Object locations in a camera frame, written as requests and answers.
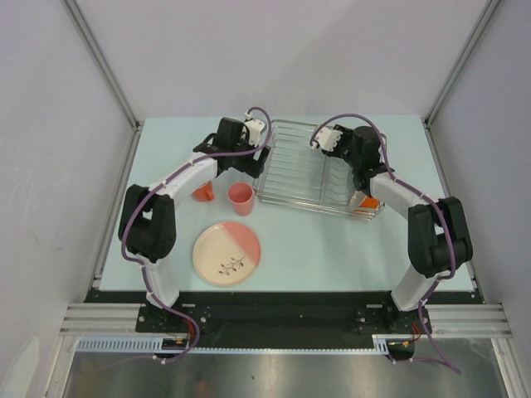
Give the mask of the metal wire dish rack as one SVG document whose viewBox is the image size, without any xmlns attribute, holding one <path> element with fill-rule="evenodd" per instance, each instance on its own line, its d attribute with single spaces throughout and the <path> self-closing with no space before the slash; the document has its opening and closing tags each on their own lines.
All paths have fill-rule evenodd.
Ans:
<svg viewBox="0 0 531 398">
<path fill-rule="evenodd" d="M 384 208 L 354 212 L 349 201 L 355 187 L 352 171 L 339 158 L 312 149 L 309 139 L 316 124 L 277 119 L 272 122 L 270 153 L 263 173 L 253 182 L 257 198 L 334 216 L 372 220 Z"/>
</svg>

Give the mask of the orange white bowl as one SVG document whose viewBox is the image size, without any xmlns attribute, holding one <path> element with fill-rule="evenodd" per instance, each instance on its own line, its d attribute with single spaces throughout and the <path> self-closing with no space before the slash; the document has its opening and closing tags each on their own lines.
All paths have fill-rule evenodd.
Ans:
<svg viewBox="0 0 531 398">
<path fill-rule="evenodd" d="M 349 205 L 353 208 L 354 212 L 368 212 L 377 210 L 380 207 L 380 201 L 371 196 L 367 196 L 361 191 L 355 191 L 350 198 Z"/>
</svg>

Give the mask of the orange mug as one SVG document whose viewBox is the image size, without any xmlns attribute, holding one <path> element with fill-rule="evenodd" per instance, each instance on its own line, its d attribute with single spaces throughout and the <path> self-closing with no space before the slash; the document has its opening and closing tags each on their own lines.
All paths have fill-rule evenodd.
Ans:
<svg viewBox="0 0 531 398">
<path fill-rule="evenodd" d="M 212 181 L 208 181 L 192 193 L 192 198 L 198 202 L 210 202 L 215 200 Z"/>
</svg>

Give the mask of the pink cream branch plate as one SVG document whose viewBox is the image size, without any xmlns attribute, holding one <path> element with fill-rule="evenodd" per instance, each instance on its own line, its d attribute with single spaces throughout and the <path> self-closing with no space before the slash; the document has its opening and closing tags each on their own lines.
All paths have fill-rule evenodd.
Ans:
<svg viewBox="0 0 531 398">
<path fill-rule="evenodd" d="M 231 287 L 249 279 L 261 263 L 256 233 L 241 223 L 226 221 L 207 228 L 192 249 L 197 275 L 210 285 Z"/>
</svg>

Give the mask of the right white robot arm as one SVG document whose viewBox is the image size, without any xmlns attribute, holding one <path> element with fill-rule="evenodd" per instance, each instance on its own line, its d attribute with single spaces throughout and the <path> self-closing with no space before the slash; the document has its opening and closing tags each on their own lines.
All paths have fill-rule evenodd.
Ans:
<svg viewBox="0 0 531 398">
<path fill-rule="evenodd" d="M 344 160 L 358 192 L 391 207 L 407 222 L 410 266 L 391 291 L 393 305 L 382 312 L 384 326 L 403 332 L 412 324 L 411 310 L 426 303 L 442 281 L 471 260 L 473 247 L 462 203 L 456 197 L 434 199 L 400 178 L 390 166 L 387 143 L 378 128 L 332 129 L 332 146 L 322 152 Z"/>
</svg>

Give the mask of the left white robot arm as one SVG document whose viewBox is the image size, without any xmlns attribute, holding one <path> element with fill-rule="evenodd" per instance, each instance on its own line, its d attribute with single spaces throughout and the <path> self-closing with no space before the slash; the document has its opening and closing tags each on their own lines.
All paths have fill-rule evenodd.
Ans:
<svg viewBox="0 0 531 398">
<path fill-rule="evenodd" d="M 244 120 L 224 117 L 187 161 L 159 181 L 131 185 L 125 193 L 118 237 L 122 257 L 137 264 L 146 298 L 157 309 L 154 321 L 171 332 L 182 325 L 183 311 L 175 306 L 178 284 L 162 264 L 177 240 L 176 210 L 198 188 L 233 168 L 257 178 L 270 152 L 271 121 L 248 111 Z"/>
</svg>

